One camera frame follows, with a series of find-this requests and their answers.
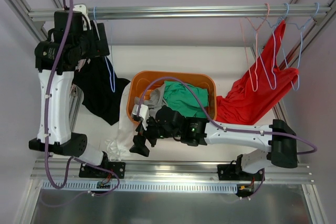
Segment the grey tank top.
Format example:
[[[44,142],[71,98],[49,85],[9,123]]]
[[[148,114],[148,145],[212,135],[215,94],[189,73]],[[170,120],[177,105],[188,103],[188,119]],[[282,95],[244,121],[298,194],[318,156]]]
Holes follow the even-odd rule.
[[[166,100],[164,99],[165,84],[154,89],[150,93],[150,98],[144,100],[143,104],[148,106],[150,111],[158,111],[162,106],[167,105]]]

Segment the white tank top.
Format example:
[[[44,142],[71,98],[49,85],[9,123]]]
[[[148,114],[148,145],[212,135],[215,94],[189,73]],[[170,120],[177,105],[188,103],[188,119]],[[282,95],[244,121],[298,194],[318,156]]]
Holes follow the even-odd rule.
[[[107,154],[110,161],[122,161],[131,157],[129,149],[133,145],[135,133],[135,124],[131,122],[127,115],[127,103],[130,92],[130,85],[127,85],[122,93],[120,102],[120,115],[117,123],[118,130],[116,134],[105,141],[107,145]]]

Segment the green tank top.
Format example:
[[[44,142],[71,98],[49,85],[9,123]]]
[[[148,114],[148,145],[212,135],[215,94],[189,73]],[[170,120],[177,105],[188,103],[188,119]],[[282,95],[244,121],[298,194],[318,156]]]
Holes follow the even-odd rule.
[[[189,89],[177,81],[164,81],[164,84],[163,98],[168,107],[185,117],[206,118]]]

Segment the black tank top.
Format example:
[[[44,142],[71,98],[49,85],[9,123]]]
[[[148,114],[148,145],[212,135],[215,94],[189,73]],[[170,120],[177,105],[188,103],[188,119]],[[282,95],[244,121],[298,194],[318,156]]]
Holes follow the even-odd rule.
[[[110,125],[119,121],[121,96],[130,83],[130,80],[119,78],[116,74],[115,79],[116,91],[112,93],[105,59],[96,57],[76,71],[72,81],[83,92],[82,104]]]

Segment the red tank top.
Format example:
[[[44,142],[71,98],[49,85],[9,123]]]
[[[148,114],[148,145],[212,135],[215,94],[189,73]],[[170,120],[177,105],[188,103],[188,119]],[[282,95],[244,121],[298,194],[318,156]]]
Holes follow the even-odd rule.
[[[299,74],[299,70],[295,68],[280,69],[277,66],[277,56],[285,31],[286,22],[282,21],[275,29],[277,41],[274,67],[277,79],[276,90],[270,89],[260,61],[260,56],[262,56],[271,82],[273,82],[270,68],[274,42],[271,35],[257,61],[240,79],[233,83],[231,90],[225,97],[218,96],[216,98],[217,121],[231,124],[256,124],[292,89],[290,81],[297,82],[296,75]]]

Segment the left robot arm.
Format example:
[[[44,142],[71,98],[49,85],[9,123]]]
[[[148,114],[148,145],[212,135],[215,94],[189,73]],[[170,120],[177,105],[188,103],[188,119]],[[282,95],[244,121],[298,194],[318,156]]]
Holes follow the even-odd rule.
[[[81,90],[80,78],[109,54],[104,24],[97,25],[83,12],[58,10],[55,26],[45,41],[37,44],[35,66],[41,89],[41,118],[37,137],[29,141],[31,150],[74,156],[90,163],[97,177],[105,177],[109,164],[102,151],[88,143],[87,136],[70,129],[71,86]]]

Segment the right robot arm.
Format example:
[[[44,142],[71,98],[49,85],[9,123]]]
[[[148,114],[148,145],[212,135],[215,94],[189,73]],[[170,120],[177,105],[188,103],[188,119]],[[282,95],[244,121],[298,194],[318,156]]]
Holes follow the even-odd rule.
[[[173,138],[188,146],[231,144],[252,147],[254,151],[236,159],[235,176],[247,180],[269,164],[280,168],[296,168],[297,142],[291,128],[282,120],[271,125],[251,126],[225,124],[205,118],[184,117],[167,106],[150,116],[146,105],[134,105],[131,117],[138,122],[131,153],[148,157],[149,142],[154,147],[159,139]]]

